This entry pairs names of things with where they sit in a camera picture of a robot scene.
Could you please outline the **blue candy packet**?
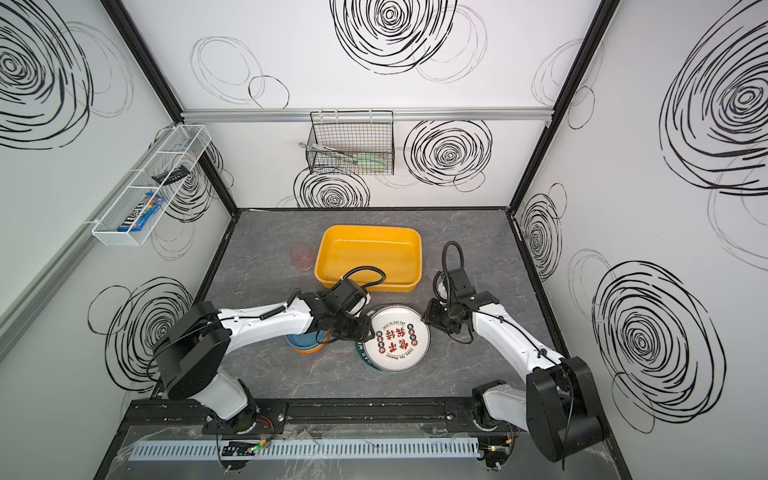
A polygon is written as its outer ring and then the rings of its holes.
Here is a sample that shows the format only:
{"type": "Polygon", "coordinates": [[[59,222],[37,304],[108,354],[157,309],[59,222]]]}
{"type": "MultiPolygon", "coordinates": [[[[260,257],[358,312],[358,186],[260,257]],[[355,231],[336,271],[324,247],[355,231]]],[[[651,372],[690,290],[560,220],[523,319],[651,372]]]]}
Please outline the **blue candy packet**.
{"type": "Polygon", "coordinates": [[[141,231],[149,219],[165,204],[165,198],[155,193],[145,193],[136,207],[117,227],[118,232],[141,231]]]}

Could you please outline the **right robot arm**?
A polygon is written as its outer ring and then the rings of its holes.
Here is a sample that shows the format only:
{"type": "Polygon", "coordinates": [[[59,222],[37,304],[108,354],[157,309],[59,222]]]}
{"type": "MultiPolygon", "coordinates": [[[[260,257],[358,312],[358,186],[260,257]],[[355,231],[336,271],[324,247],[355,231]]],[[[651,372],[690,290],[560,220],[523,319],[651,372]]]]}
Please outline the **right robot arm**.
{"type": "Polygon", "coordinates": [[[607,439],[609,425],[585,361],[536,339],[494,295],[476,291],[462,268],[438,272],[433,294],[422,316],[425,324],[449,335],[466,327],[472,337],[487,340],[525,382],[524,389],[494,381],[472,391],[480,428],[518,427],[552,462],[607,439]]]}

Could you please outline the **green rimmed white plate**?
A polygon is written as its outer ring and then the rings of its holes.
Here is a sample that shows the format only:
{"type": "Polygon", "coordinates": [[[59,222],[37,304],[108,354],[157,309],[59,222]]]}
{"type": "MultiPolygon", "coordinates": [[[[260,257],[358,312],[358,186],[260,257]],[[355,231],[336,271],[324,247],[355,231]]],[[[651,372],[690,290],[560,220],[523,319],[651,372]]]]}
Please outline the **green rimmed white plate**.
{"type": "Polygon", "coordinates": [[[414,346],[408,337],[375,337],[358,343],[356,352],[363,362],[378,371],[399,373],[416,367],[426,356],[421,344],[414,346]]]}

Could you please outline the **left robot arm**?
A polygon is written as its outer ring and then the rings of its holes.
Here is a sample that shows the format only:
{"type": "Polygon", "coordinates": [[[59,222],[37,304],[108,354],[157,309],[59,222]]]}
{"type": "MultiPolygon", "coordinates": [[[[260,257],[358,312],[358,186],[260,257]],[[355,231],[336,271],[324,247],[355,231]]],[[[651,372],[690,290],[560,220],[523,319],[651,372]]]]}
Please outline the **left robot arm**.
{"type": "Polygon", "coordinates": [[[255,401],[241,381],[224,371],[224,358],[248,345],[287,335],[324,331],[331,341],[366,341],[373,330],[362,310],[373,286],[345,277],[329,289],[296,289],[280,303],[245,309],[219,309],[203,301],[157,341],[150,362],[168,399],[195,400],[224,421],[254,416],[255,401]]]}

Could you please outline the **blue bowl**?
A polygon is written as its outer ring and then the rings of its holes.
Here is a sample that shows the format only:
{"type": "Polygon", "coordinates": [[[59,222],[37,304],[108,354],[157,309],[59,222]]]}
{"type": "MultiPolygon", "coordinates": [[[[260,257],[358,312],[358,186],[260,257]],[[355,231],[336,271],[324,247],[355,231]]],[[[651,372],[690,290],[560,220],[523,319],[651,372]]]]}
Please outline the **blue bowl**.
{"type": "Polygon", "coordinates": [[[325,330],[308,332],[304,334],[286,335],[285,340],[293,348],[312,348],[314,345],[323,344],[327,339],[325,330]]]}

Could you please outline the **pink translucent cup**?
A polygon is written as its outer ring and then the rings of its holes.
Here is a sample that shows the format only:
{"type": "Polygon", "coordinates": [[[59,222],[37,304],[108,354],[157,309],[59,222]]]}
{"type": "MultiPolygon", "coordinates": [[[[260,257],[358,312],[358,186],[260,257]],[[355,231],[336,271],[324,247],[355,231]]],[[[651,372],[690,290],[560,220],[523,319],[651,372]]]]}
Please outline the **pink translucent cup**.
{"type": "Polygon", "coordinates": [[[300,271],[310,271],[314,268],[315,254],[311,245],[300,243],[290,250],[290,258],[294,266],[300,271]]]}

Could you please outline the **white plate red characters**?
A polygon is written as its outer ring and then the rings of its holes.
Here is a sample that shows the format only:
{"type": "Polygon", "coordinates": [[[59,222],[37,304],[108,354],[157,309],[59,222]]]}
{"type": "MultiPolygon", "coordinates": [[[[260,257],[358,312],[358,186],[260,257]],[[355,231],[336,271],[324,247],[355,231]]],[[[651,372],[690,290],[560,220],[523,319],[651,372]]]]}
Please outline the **white plate red characters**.
{"type": "Polygon", "coordinates": [[[357,345],[357,353],[371,368],[403,372],[427,355],[431,332],[422,314],[405,305],[382,305],[370,314],[374,337],[357,345]]]}

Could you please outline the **orange bowl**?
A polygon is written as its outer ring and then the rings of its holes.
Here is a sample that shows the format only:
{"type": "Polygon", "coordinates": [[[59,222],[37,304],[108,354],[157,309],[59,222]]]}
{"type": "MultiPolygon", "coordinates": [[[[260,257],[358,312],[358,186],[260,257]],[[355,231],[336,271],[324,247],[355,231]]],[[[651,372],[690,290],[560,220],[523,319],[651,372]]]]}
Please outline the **orange bowl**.
{"type": "Polygon", "coordinates": [[[318,345],[314,345],[312,348],[293,348],[293,350],[299,354],[310,355],[320,351],[324,347],[325,345],[318,344],[318,345]]]}

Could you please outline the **yellow plastic bin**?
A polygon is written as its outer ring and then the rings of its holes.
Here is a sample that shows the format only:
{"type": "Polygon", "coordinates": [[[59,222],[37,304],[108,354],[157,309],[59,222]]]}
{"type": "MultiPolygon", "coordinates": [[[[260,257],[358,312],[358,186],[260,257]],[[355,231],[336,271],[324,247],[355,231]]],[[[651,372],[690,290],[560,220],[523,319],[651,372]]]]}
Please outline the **yellow plastic bin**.
{"type": "Polygon", "coordinates": [[[376,267],[386,280],[371,291],[408,293],[422,279],[422,260],[421,235],[412,228],[334,225],[323,234],[314,275],[331,287],[356,267],[376,267]]]}

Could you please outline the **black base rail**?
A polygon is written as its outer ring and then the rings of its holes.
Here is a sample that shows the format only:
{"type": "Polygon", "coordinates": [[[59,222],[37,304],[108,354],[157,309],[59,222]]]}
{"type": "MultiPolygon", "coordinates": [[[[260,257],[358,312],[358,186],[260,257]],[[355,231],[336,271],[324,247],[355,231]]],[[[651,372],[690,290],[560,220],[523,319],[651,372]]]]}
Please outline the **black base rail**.
{"type": "Polygon", "coordinates": [[[258,399],[257,413],[220,419],[194,400],[133,401],[121,425],[197,426],[205,434],[272,434],[288,425],[425,424],[440,432],[509,431],[499,421],[483,424],[470,397],[258,399]]]}

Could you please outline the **green item in basket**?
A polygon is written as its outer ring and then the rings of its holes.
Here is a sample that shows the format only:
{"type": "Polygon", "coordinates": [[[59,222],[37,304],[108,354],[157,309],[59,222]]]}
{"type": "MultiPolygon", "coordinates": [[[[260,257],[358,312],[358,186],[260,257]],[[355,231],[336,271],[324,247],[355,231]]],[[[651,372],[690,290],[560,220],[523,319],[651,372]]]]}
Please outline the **green item in basket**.
{"type": "Polygon", "coordinates": [[[377,153],[361,152],[353,155],[354,165],[361,173],[376,174],[389,171],[389,161],[377,153]]]}

